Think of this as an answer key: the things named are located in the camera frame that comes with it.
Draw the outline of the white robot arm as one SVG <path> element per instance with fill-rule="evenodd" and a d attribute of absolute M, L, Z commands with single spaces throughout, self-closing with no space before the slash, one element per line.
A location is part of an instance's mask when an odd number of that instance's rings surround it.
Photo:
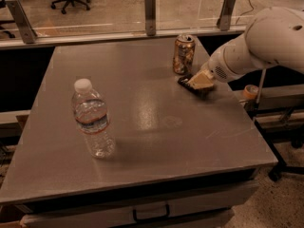
<path fill-rule="evenodd" d="M 282 66 L 304 72 L 304 12 L 263 9 L 239 37 L 218 47 L 187 84 L 193 89 L 228 83 L 265 68 Z"/>

